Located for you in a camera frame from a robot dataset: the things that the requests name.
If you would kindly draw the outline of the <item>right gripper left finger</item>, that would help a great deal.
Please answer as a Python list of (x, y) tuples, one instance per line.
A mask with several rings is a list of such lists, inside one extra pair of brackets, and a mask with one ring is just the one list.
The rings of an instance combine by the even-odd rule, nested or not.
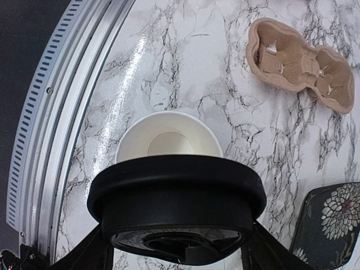
[(73, 250), (50, 266), (59, 270), (112, 270), (113, 246), (102, 237), (98, 224)]

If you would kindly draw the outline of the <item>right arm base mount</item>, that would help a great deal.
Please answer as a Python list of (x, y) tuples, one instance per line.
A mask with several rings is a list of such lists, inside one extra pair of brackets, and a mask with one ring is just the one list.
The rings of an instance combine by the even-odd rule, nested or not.
[(47, 259), (38, 253), (33, 247), (20, 245), (20, 256), (16, 256), (7, 249), (1, 251), (2, 270), (21, 270), (21, 269), (47, 269)]

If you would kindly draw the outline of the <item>black plastic cup lid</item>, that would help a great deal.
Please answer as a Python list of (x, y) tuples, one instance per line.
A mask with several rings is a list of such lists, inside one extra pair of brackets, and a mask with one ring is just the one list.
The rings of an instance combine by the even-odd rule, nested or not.
[(266, 203), (260, 176), (246, 165), (221, 157), (164, 155), (100, 172), (87, 208), (116, 249), (205, 266), (251, 238)]

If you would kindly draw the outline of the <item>brown cardboard cup carrier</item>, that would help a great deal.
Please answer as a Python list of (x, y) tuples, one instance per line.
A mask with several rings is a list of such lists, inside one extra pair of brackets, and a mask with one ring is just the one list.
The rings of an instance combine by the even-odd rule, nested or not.
[(246, 59), (262, 82), (289, 92), (309, 89), (326, 107), (342, 114), (354, 106), (354, 76), (347, 60), (326, 46), (311, 47), (294, 28), (270, 18), (255, 20)]

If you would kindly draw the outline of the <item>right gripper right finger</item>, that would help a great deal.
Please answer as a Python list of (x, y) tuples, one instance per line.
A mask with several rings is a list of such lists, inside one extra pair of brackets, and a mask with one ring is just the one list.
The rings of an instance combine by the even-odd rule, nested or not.
[(244, 270), (312, 269), (307, 263), (290, 253), (259, 222), (254, 222), (251, 239), (241, 247)]

